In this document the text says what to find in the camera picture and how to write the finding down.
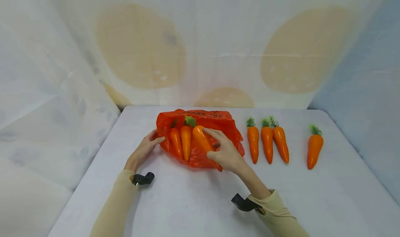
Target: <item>plastic bag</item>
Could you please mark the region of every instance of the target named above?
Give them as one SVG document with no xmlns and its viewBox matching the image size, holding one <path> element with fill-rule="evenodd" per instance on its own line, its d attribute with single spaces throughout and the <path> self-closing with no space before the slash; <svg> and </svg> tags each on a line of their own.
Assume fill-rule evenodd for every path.
<svg viewBox="0 0 400 237">
<path fill-rule="evenodd" d="M 195 118 L 197 125 L 204 126 L 209 129 L 221 130 L 233 143 L 239 153 L 244 156 L 244 148 L 240 143 L 243 140 L 242 135 L 236 128 L 236 124 L 232 116 L 227 111 L 204 111 L 204 110 L 182 110 L 177 109 L 171 112 L 160 113 L 157 117 L 157 132 L 159 137 L 164 136 L 165 141 L 161 143 L 161 147 L 176 158 L 184 165 L 195 168 L 216 168 L 215 164 L 207 158 L 207 153 L 193 139 L 191 142 L 192 153 L 190 154 L 189 162 L 177 157 L 175 148 L 170 140 L 169 131 L 174 119 L 177 119 L 175 127 L 181 129 L 184 126 L 185 116 Z M 211 141 L 215 144 L 217 141 L 211 137 Z"/>
</svg>

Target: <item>carrot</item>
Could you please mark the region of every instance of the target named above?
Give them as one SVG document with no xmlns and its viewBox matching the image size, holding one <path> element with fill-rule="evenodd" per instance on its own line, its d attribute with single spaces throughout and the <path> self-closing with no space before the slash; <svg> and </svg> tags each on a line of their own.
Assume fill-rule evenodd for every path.
<svg viewBox="0 0 400 237">
<path fill-rule="evenodd" d="M 273 126 L 273 138 L 274 142 L 277 146 L 279 155 L 281 156 L 284 163 L 289 163 L 289 149 L 288 145 L 286 144 L 286 136 L 285 131 L 283 128 L 279 126 L 279 123 L 275 120 L 275 118 L 270 115 L 269 116 L 269 123 Z"/>
<path fill-rule="evenodd" d="M 307 154 L 307 167 L 309 170 L 313 169 L 318 161 L 319 153 L 324 145 L 324 138 L 322 131 L 319 130 L 314 124 L 310 124 L 311 136 L 308 139 L 308 154 Z"/>
<path fill-rule="evenodd" d="M 181 128 L 181 139 L 183 147 L 183 157 L 185 161 L 189 161 L 190 153 L 192 152 L 192 129 L 190 127 L 195 127 L 196 121 L 192 116 L 185 116 L 185 126 Z"/>
<path fill-rule="evenodd" d="M 169 131 L 169 137 L 173 142 L 173 146 L 175 148 L 176 156 L 180 159 L 183 159 L 183 150 L 181 143 L 181 133 L 179 129 L 175 128 L 176 119 L 174 119 L 173 124 L 171 125 L 171 130 Z"/>
<path fill-rule="evenodd" d="M 195 126 L 193 129 L 193 138 L 197 140 L 199 143 L 200 147 L 207 153 L 210 151 L 215 151 L 215 148 L 213 146 L 213 143 L 211 142 L 211 138 L 208 134 L 203 132 L 203 126 Z M 218 171 L 222 172 L 223 168 L 216 163 L 215 161 L 211 160 Z"/>
<path fill-rule="evenodd" d="M 247 124 L 247 139 L 249 141 L 250 155 L 253 163 L 256 164 L 258 161 L 258 129 L 254 122 L 254 118 L 250 117 L 246 121 Z"/>
<path fill-rule="evenodd" d="M 261 140 L 264 148 L 264 155 L 269 164 L 273 163 L 273 130 L 269 127 L 268 118 L 261 120 Z"/>
</svg>

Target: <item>black clip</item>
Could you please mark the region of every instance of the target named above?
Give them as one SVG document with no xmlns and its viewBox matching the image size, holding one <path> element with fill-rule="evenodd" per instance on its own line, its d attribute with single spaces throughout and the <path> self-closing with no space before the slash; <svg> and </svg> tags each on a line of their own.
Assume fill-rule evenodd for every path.
<svg viewBox="0 0 400 237">
<path fill-rule="evenodd" d="M 154 174 L 152 172 L 148 172 L 146 176 L 142 176 L 141 174 L 135 174 L 132 180 L 134 185 L 146 185 L 150 184 L 154 179 Z"/>
<path fill-rule="evenodd" d="M 238 193 L 232 198 L 231 201 L 237 208 L 239 208 L 239 210 L 245 212 L 249 212 L 252 210 L 260 211 L 260 209 L 262 208 L 260 205 L 257 205 L 248 198 L 246 198 L 246 200 L 243 200 L 243 198 Z"/>
</svg>

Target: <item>white cloth backdrop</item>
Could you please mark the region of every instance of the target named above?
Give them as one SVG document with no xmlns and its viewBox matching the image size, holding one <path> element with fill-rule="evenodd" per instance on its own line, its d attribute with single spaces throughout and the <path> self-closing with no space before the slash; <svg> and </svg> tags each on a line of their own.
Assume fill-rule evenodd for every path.
<svg viewBox="0 0 400 237">
<path fill-rule="evenodd" d="M 0 93 L 0 236 L 43 237 L 120 112 L 45 0 L 0 0 Z"/>
<path fill-rule="evenodd" d="M 113 101 L 306 108 L 380 1 L 0 0 L 0 235 L 50 231 Z"/>
</svg>

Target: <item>light blue fabric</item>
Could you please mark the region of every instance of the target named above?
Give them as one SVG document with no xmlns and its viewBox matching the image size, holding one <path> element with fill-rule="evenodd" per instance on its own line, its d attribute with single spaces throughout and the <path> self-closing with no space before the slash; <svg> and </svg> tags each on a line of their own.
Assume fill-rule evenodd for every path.
<svg viewBox="0 0 400 237">
<path fill-rule="evenodd" d="M 385 0 L 309 108 L 326 111 L 400 203 L 400 0 Z"/>
</svg>

